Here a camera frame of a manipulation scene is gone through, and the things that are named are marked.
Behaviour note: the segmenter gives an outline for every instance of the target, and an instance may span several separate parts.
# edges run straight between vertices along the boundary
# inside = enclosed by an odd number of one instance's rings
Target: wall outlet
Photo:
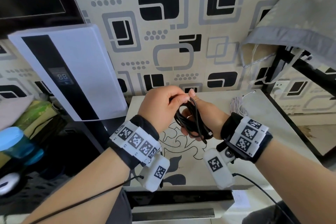
[[[275,82],[274,88],[272,90],[272,93],[274,95],[280,95],[285,92],[285,89],[289,85],[291,81],[289,79],[284,79],[284,80],[278,80]]]

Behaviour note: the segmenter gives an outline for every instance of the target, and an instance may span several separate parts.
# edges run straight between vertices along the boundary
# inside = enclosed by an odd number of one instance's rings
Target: wristband
[[[220,133],[224,142],[216,149],[220,152],[228,146],[237,158],[255,163],[273,138],[268,129],[248,116],[232,113]]]
[[[151,133],[155,130],[153,126],[141,116],[137,116],[135,119],[135,123],[147,128]],[[149,164],[155,153],[161,147],[156,139],[131,121],[124,122],[113,133],[110,139],[109,146],[116,151],[130,169],[134,169],[139,163]]]

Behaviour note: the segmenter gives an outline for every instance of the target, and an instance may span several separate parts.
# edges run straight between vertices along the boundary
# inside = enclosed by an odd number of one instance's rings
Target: hand
[[[228,114],[220,110],[214,104],[206,102],[196,96],[195,91],[191,89],[189,91],[189,96],[196,101],[197,109],[201,115],[203,123],[211,129],[214,138],[221,140],[221,130],[225,121],[230,117]],[[184,117],[188,117],[189,120],[194,120],[188,108],[182,111]],[[181,132],[185,136],[188,132],[185,128],[181,127]],[[197,132],[191,131],[193,135],[197,135]]]
[[[150,90],[143,100],[138,115],[148,120],[158,133],[167,129],[176,111],[189,96],[178,86],[163,86]]]

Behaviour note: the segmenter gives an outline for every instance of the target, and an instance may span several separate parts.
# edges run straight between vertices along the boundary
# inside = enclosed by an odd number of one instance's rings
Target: blue plastic container
[[[26,166],[38,162],[44,155],[44,151],[27,138],[18,127],[0,131],[0,151],[22,160]]]

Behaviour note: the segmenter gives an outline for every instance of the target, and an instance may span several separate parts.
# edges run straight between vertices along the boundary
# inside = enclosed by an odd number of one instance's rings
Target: wallpaper
[[[278,0],[76,0],[97,24],[127,101],[150,89],[185,92],[260,88],[273,57],[244,69],[239,43]],[[0,43],[0,97],[52,95],[9,41]],[[336,71],[323,72],[336,78]],[[276,101],[287,113],[336,112],[336,100],[290,70]]]

